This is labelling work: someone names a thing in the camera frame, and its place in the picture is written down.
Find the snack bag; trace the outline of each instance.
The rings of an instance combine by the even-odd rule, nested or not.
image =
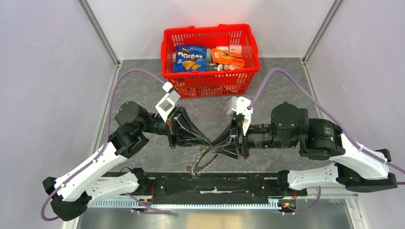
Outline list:
[[[177,45],[173,72],[207,71],[207,49],[201,45]]]
[[[245,62],[242,58],[242,55],[239,53],[220,49],[212,49],[211,52],[213,55],[213,61],[215,63],[222,63],[226,65],[234,64],[239,68],[243,68],[245,66]]]

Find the black wire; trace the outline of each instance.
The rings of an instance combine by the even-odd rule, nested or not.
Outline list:
[[[122,172],[122,170],[124,170],[124,168],[129,169],[129,170],[131,171],[131,173],[135,174],[135,172],[134,172],[134,170],[132,170],[132,168],[130,168],[130,167],[123,167],[123,168],[119,171],[118,177],[119,177],[119,175],[121,175],[121,172]]]

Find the red shopping basket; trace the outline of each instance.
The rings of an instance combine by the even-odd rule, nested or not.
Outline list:
[[[176,52],[176,45],[181,44],[207,48],[240,44],[245,67],[216,72],[173,73],[172,55]],[[167,29],[164,31],[160,58],[163,77],[178,89],[182,98],[244,94],[260,69],[256,41],[248,24]]]

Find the orange package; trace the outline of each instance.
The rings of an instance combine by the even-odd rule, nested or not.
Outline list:
[[[234,64],[240,68],[245,66],[242,55],[239,53],[220,49],[212,49],[211,52],[215,63],[222,63],[226,65]]]

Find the white panel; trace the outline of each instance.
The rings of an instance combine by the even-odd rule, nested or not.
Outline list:
[[[320,102],[357,141],[388,148],[405,167],[405,1],[344,1],[312,59],[309,71]],[[405,176],[391,169],[398,181]],[[404,189],[361,194],[368,226],[405,223]]]
[[[57,229],[42,181],[92,153],[115,67],[75,0],[1,1],[0,28],[0,228]]]
[[[89,0],[120,59],[158,59],[163,31],[248,23],[260,57],[302,57],[333,0]]]

